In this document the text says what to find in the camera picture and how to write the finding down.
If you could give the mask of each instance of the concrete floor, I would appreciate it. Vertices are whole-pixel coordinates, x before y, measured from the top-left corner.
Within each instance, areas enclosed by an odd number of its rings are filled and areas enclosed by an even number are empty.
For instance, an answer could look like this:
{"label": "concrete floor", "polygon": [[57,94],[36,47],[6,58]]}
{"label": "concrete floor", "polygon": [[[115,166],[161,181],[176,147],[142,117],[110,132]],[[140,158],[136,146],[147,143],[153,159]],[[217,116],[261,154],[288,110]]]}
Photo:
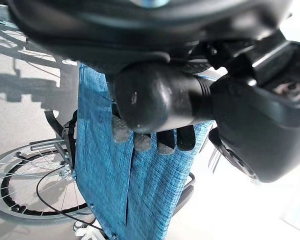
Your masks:
{"label": "concrete floor", "polygon": [[[0,20],[7,20],[2,7]],[[44,110],[54,110],[62,123],[68,121],[77,109],[78,79],[76,62],[26,43],[21,32],[0,24],[0,154],[54,138]],[[34,227],[0,219],[0,240],[78,239],[72,224]]]}

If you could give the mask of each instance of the black glove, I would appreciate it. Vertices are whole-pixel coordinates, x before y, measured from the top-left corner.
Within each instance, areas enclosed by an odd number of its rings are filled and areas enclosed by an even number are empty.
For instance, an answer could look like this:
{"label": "black glove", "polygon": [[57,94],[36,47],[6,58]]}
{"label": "black glove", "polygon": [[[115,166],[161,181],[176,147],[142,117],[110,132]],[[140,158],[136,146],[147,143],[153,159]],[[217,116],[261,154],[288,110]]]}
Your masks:
{"label": "black glove", "polygon": [[[124,143],[130,137],[130,130],[120,118],[116,104],[112,104],[112,135],[115,143]],[[133,133],[134,149],[145,152],[151,149],[151,134]],[[174,130],[156,133],[157,150],[160,154],[172,154],[177,144],[181,151],[191,151],[196,144],[196,135],[193,125],[184,126],[176,130],[176,143]]]}

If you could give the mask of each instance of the blue cloth bag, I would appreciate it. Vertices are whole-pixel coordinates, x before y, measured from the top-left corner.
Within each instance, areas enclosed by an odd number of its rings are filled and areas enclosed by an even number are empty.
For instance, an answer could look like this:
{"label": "blue cloth bag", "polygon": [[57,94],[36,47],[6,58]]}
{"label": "blue cloth bag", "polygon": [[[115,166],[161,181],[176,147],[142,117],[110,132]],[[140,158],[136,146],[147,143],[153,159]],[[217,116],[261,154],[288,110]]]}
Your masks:
{"label": "blue cloth bag", "polygon": [[114,240],[163,240],[184,189],[193,159],[211,122],[195,126],[193,151],[160,155],[156,135],[151,150],[134,151],[132,134],[114,143],[112,101],[105,76],[81,65],[75,172],[91,211]]}

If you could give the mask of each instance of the black cylindrical knob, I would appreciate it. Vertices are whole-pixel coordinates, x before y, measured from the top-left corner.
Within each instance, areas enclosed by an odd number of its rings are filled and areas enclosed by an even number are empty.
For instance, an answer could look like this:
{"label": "black cylindrical knob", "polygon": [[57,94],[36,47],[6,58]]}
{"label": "black cylindrical knob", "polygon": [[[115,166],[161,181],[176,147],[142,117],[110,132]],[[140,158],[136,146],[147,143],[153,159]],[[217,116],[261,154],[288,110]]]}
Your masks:
{"label": "black cylindrical knob", "polygon": [[157,133],[211,119],[210,89],[199,77],[161,63],[140,63],[114,80],[120,117],[137,133]]}

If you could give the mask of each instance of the black plastic part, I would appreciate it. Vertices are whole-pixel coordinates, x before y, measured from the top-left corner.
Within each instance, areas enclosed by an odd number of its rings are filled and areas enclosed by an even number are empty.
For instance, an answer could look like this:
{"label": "black plastic part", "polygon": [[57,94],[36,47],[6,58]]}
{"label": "black plastic part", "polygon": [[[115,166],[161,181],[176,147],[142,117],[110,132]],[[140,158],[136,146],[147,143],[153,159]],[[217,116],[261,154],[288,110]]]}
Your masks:
{"label": "black plastic part", "polygon": [[98,72],[138,62],[181,60],[200,41],[258,39],[287,18],[292,0],[171,0],[144,9],[129,0],[10,0],[11,18],[31,39]]}
{"label": "black plastic part", "polygon": [[191,151],[196,145],[196,134],[193,125],[176,130],[176,144],[181,151]]}
{"label": "black plastic part", "polygon": [[195,183],[196,183],[196,178],[193,173],[189,173],[189,177],[191,178],[191,181],[188,182],[185,186],[184,189],[181,193],[181,196],[179,198],[179,201],[174,209],[173,216],[180,211],[186,205],[186,203],[190,200],[191,196],[194,193],[195,190]]}
{"label": "black plastic part", "polygon": [[212,119],[210,90],[199,77],[166,64],[140,63],[116,76],[120,117],[137,133],[157,133]]}
{"label": "black plastic part", "polygon": [[251,76],[261,86],[284,69],[294,46],[281,31],[259,41],[220,41],[206,44],[214,68],[226,67],[233,77]]}
{"label": "black plastic part", "polygon": [[44,111],[44,114],[50,127],[55,131],[56,134],[58,134],[60,138],[62,138],[62,132],[64,130],[64,127],[57,121],[54,115],[54,111],[46,110]]}
{"label": "black plastic part", "polygon": [[262,86],[253,78],[229,75],[211,86],[214,117],[222,145],[261,182],[273,182],[300,164],[300,99],[276,92],[282,84],[300,83],[300,43],[284,69]]}
{"label": "black plastic part", "polygon": [[175,134],[173,130],[156,133],[156,148],[159,154],[172,154],[175,151],[175,146]]}
{"label": "black plastic part", "polygon": [[75,168],[76,163],[76,141],[74,138],[75,127],[78,119],[78,110],[74,111],[72,119],[68,121],[63,128],[62,138],[68,151],[68,161],[71,169]]}
{"label": "black plastic part", "polygon": [[128,46],[256,39],[289,15],[292,0],[171,0],[145,9],[129,0],[10,0],[26,33]]}
{"label": "black plastic part", "polygon": [[62,126],[58,122],[52,110],[44,111],[44,114],[50,127],[59,135],[60,138],[64,140],[68,157],[65,157],[65,154],[60,152],[61,156],[63,157],[65,162],[70,165],[71,169],[74,169],[76,162],[76,140],[74,138],[74,135],[76,122],[78,119],[78,110],[74,111],[72,119],[68,121],[64,126]]}

